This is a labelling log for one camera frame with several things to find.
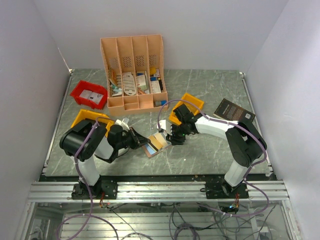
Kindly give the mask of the cards in red bin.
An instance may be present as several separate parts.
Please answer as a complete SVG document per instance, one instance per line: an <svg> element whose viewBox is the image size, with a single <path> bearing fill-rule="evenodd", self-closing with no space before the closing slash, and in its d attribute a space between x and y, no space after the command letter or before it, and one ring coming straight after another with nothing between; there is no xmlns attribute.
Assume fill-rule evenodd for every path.
<svg viewBox="0 0 320 240"><path fill-rule="evenodd" d="M103 96L104 96L103 94L100 94L100 93L97 93L97 92L93 92L93 91L90 91L90 90L87 90L87 89L84 89L81 92L81 94L79 95L80 98L92 101L95 104L99 104L100 101L102 100Z"/></svg>

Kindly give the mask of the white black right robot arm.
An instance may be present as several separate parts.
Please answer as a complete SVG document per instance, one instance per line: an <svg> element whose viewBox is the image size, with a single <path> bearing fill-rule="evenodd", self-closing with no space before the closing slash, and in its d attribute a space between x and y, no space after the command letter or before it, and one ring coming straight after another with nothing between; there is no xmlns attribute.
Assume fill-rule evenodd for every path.
<svg viewBox="0 0 320 240"><path fill-rule="evenodd" d="M221 194L226 198L238 192L238 185L243 182L258 159L267 157L267 144L250 120L222 120L211 117L202 111L191 112L185 104L173 110L180 121L179 125L167 120L157 120L157 128L165 133L166 139L173 145L183 145L186 136L206 134L227 141L233 162L224 175L220 186Z"/></svg>

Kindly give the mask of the yellow bin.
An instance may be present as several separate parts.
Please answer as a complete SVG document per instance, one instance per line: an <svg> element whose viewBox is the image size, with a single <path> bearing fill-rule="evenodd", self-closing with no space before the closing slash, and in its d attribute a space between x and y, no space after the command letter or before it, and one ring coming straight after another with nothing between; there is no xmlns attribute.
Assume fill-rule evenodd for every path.
<svg viewBox="0 0 320 240"><path fill-rule="evenodd" d="M176 114L174 113L174 110L178 108L180 105L185 105L194 115L197 115L200 111L196 107L202 110L205 104L203 100L200 100L199 98L189 93L185 93L181 99L182 101L178 101L177 104L173 107L173 110L171 111L168 118L168 120L175 125L181 124Z"/></svg>
<svg viewBox="0 0 320 240"><path fill-rule="evenodd" d="M78 112L76 118L74 119L70 127L73 128L76 124L78 124L82 120L90 120L92 124L94 124L96 120L98 120L99 124L101 126L105 126L106 128L106 134L105 134L106 137L108 136L111 126L115 123L115 120L111 119L109 116L107 116L104 113L81 109Z"/></svg>

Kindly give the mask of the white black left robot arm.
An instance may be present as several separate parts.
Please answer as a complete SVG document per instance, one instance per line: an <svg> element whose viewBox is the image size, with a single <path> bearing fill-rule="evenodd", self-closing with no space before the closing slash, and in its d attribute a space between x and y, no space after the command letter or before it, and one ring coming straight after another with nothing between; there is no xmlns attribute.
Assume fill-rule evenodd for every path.
<svg viewBox="0 0 320 240"><path fill-rule="evenodd" d="M73 159L79 181L86 184L85 194L96 199L102 193L102 186L98 183L100 174L95 158L111 164L123 152L136 150L150 142L128 126L127 118L116 120L109 129L102 122L84 119L63 134L59 147Z"/></svg>

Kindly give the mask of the black book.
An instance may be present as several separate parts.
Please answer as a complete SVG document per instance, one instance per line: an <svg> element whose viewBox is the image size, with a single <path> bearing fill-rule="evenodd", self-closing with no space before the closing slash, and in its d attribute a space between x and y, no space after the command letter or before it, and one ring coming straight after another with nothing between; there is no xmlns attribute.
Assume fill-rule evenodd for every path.
<svg viewBox="0 0 320 240"><path fill-rule="evenodd" d="M253 122L256 115L239 105L223 98L213 115L217 118L228 121L249 120Z"/></svg>

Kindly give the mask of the white box in organizer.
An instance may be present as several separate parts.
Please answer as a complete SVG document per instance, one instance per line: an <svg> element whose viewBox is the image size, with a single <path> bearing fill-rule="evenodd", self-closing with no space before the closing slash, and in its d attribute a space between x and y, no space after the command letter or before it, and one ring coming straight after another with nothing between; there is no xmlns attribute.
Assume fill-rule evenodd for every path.
<svg viewBox="0 0 320 240"><path fill-rule="evenodd" d="M148 89L146 76L144 74L138 74L136 76L136 85L137 85L137 89L143 92Z"/></svg>

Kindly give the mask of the red plastic bin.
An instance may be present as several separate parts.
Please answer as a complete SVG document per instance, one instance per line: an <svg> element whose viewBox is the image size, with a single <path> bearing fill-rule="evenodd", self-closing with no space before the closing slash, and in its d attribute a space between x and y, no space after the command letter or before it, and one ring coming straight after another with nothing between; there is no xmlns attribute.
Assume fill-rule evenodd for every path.
<svg viewBox="0 0 320 240"><path fill-rule="evenodd" d="M101 85L80 80L70 93L78 105L102 110L107 103L108 91Z"/></svg>

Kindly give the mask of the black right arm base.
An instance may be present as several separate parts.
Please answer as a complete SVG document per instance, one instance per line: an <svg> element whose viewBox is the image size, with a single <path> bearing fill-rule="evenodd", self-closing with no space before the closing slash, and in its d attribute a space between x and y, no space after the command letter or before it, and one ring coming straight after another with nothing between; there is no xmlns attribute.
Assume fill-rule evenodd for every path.
<svg viewBox="0 0 320 240"><path fill-rule="evenodd" d="M240 183L235 187L228 183L222 182L206 182L204 187L200 189L201 193L205 193L207 199L248 199L249 193L245 183Z"/></svg>

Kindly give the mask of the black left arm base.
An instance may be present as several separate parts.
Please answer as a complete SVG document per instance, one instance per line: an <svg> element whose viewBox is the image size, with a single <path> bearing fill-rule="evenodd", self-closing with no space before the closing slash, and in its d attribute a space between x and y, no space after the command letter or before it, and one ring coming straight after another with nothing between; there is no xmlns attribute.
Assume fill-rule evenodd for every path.
<svg viewBox="0 0 320 240"><path fill-rule="evenodd" d="M99 180L94 186L89 186L93 199L115 200L118 184L113 180ZM73 186L71 198L73 200L89 200L90 194L86 185L79 181Z"/></svg>

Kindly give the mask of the pink leather card holder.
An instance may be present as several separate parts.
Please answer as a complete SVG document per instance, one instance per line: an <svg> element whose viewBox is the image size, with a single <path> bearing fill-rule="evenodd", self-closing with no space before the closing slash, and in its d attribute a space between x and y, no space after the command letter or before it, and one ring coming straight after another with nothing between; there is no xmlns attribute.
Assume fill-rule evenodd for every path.
<svg viewBox="0 0 320 240"><path fill-rule="evenodd" d="M148 137L150 142L142 146L148 158L161 153L172 145L166 137L167 136L162 132L157 132Z"/></svg>

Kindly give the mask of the peach plastic desk organizer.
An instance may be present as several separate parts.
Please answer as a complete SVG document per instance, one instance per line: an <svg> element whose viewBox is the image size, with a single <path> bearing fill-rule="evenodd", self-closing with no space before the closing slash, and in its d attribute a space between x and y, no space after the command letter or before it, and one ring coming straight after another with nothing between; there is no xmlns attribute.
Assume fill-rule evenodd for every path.
<svg viewBox="0 0 320 240"><path fill-rule="evenodd" d="M100 51L107 79L107 108L111 115L157 112L155 101L168 101L164 74L164 44L160 34L106 37L100 40ZM131 72L136 95L123 90L123 73ZM137 88L136 76L144 74L147 90Z"/></svg>

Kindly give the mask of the blue grey cylinder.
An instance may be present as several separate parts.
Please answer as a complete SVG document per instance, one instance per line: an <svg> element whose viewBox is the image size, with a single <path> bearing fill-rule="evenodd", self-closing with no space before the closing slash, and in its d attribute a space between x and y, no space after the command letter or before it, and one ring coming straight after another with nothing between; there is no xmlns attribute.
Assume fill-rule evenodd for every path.
<svg viewBox="0 0 320 240"><path fill-rule="evenodd" d="M166 100L161 100L161 101L159 100L159 101L155 101L155 102L154 102L154 106L155 106L155 107L160 107L160 106L165 105L165 104L166 104L166 102L167 102Z"/></svg>

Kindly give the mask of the white oval perforated board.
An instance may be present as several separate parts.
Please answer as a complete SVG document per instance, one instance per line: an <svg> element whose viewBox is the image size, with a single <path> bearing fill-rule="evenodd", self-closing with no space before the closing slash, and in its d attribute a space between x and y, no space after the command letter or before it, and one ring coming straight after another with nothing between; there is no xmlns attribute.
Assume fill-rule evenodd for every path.
<svg viewBox="0 0 320 240"><path fill-rule="evenodd" d="M127 96L134 96L137 94L136 83L131 72L124 72L122 74L123 91Z"/></svg>

